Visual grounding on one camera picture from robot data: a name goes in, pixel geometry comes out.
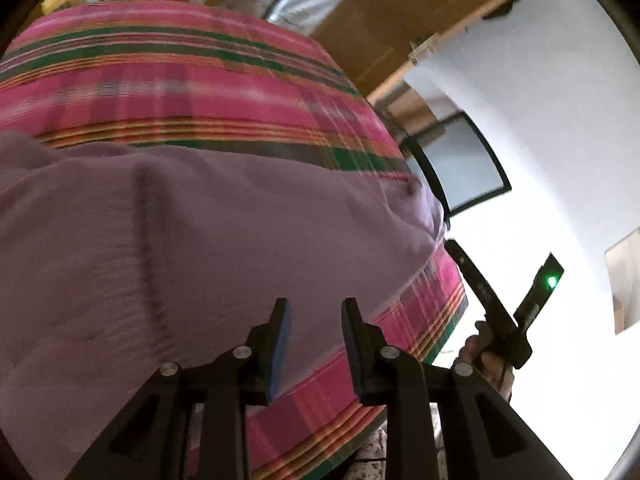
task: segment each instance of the mauve fabric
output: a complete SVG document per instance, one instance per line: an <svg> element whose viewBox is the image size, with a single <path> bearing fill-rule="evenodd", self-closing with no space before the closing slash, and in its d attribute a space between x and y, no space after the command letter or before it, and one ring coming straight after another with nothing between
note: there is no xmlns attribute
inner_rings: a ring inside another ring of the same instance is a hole
<svg viewBox="0 0 640 480"><path fill-rule="evenodd" d="M443 234L417 182L3 134L0 428L34 480L61 480L159 364L212 361L279 296L287 388L341 346L343 298L373 318Z"/></svg>

